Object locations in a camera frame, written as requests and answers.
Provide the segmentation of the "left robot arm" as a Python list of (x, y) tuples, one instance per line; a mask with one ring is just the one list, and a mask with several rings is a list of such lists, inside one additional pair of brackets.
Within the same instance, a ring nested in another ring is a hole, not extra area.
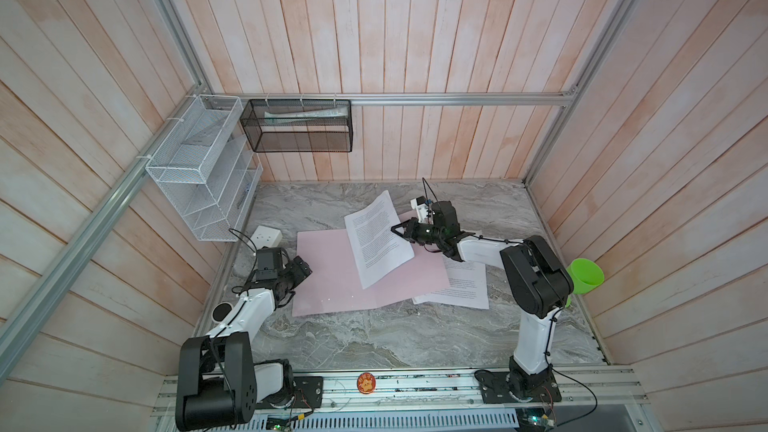
[(289, 257), (281, 247), (255, 251), (251, 272), (233, 287), (237, 302), (219, 304), (213, 312), (214, 327), (181, 347), (178, 430), (235, 427), (249, 422), (259, 405), (285, 409), (294, 404), (297, 392), (290, 363), (255, 363), (252, 342), (266, 319), (288, 305), (311, 274), (304, 259)]

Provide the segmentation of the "printed white paper sheet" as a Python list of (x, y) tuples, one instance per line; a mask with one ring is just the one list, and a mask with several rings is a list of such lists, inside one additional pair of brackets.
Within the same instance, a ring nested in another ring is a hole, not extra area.
[(415, 257), (412, 246), (390, 231), (401, 223), (387, 190), (364, 209), (344, 217), (363, 289)]

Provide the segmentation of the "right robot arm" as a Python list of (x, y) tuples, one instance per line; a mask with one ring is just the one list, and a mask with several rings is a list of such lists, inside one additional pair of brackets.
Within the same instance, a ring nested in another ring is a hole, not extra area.
[(480, 263), (502, 269), (514, 301), (522, 311), (519, 336), (510, 357), (507, 394), (528, 402), (534, 392), (554, 382), (549, 360), (555, 320), (574, 292), (574, 283), (545, 238), (488, 238), (461, 229), (449, 201), (418, 197), (416, 216), (391, 227), (396, 236), (423, 247), (433, 246), (456, 262)]

